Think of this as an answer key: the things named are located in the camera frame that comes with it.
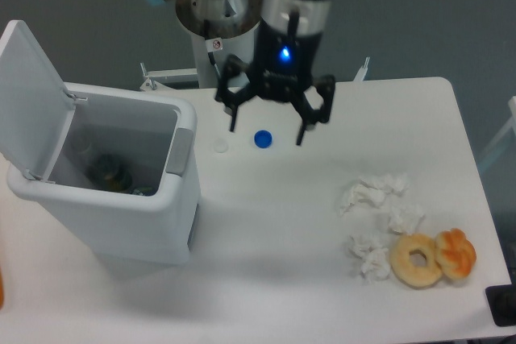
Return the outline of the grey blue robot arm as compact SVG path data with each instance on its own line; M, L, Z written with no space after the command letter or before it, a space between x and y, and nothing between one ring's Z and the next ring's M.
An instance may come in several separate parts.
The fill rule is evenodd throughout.
M290 104L304 132L330 120L335 78L314 76L312 66L332 0L172 1L191 34L207 41L252 41L249 49L209 49L196 56L198 72L207 74L215 100L229 115L259 97Z

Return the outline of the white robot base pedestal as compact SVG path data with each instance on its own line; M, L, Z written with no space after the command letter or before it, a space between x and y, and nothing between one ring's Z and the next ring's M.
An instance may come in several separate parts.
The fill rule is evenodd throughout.
M229 55L250 63L263 0L176 0L179 23L190 35L196 69L224 64Z

